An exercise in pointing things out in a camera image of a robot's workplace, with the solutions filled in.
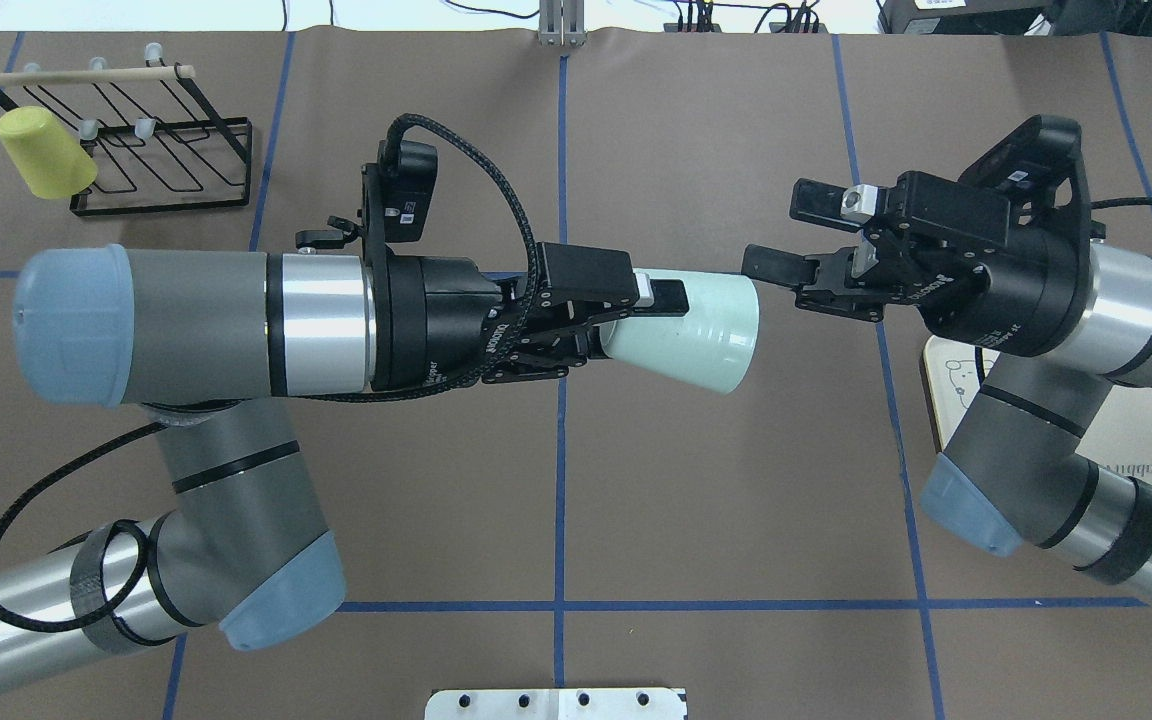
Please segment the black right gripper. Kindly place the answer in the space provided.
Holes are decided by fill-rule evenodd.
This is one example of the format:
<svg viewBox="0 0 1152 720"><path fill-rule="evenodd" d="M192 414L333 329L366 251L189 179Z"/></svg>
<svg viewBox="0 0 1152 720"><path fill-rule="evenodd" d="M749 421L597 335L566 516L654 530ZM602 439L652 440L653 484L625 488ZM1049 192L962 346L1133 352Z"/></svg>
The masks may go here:
<svg viewBox="0 0 1152 720"><path fill-rule="evenodd" d="M791 288L814 313L878 323L886 306L915 306L937 336L1034 357L1070 336L1091 300L1091 238L1009 213L1005 196L924 172L890 187L797 179L788 217L858 234L858 245L799 255L750 243L742 274Z"/></svg>

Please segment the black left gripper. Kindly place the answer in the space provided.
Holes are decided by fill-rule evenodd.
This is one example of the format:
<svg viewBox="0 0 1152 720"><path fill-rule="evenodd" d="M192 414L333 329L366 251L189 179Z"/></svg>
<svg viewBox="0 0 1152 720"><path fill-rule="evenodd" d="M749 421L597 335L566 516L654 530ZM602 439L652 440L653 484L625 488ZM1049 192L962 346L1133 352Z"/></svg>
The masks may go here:
<svg viewBox="0 0 1152 720"><path fill-rule="evenodd" d="M463 376L486 355L485 382L558 379L602 356L596 325L635 316L685 316L685 282L634 270L630 255L540 243L538 300L515 346L525 276L493 281L467 258L387 252L389 340L378 347L371 389L411 391Z"/></svg>

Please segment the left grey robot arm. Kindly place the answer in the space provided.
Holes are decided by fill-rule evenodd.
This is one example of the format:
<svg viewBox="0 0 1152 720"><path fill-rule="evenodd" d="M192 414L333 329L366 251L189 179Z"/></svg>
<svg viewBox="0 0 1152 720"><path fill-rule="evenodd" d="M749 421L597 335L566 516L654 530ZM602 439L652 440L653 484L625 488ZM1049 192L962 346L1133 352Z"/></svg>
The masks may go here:
<svg viewBox="0 0 1152 720"><path fill-rule="evenodd" d="M177 506L111 520L0 577L0 694L200 626L256 651L346 601L338 538L285 411L289 397L385 402L602 357L605 331L680 318L699 291L622 251L543 243L531 275L467 258L50 250L20 273L20 372L56 404L141 406L147 424L26 488L154 437Z"/></svg>

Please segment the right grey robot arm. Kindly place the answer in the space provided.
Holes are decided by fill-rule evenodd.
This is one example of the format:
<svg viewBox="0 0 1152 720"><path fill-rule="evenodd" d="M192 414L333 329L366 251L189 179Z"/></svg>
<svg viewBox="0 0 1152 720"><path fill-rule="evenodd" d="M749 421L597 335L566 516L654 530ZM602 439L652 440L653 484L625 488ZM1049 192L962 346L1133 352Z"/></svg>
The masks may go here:
<svg viewBox="0 0 1152 720"><path fill-rule="evenodd" d="M814 255L750 245L742 274L814 313L878 323L884 306L915 306L935 336L996 351L924 514L995 555L1030 543L1152 601L1152 484L1078 450L1112 387L1152 389L1152 256L1094 240L1071 172L799 179L790 214L861 241Z"/></svg>

